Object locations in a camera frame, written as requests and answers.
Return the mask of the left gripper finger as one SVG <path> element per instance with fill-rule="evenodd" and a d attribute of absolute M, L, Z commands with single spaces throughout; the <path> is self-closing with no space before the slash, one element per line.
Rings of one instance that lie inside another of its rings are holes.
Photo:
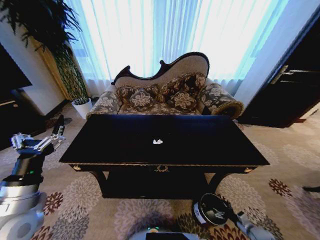
<path fill-rule="evenodd" d="M 23 134 L 23 133 L 16 133 L 11 137 L 11 144 L 12 148 L 17 150 L 17 149 L 22 149 L 25 147 L 24 141 L 26 140 L 32 140 L 32 137 L 29 134 Z"/>
<path fill-rule="evenodd" d="M 46 136 L 40 141 L 40 143 L 36 145 L 36 150 L 38 152 L 43 152 L 50 146 L 53 147 L 53 150 L 55 151 L 62 144 L 62 142 L 66 139 L 63 136 L 65 131 L 64 121 L 64 116 L 61 114 L 54 125 L 51 135 Z"/>

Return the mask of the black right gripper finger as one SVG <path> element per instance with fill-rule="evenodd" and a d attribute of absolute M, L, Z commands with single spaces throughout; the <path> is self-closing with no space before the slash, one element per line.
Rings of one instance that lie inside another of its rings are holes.
<path fill-rule="evenodd" d="M 207 218 L 210 221 L 222 221 L 226 219 L 226 213 L 223 211 L 218 211 L 215 209 L 211 209 L 206 212 Z"/>

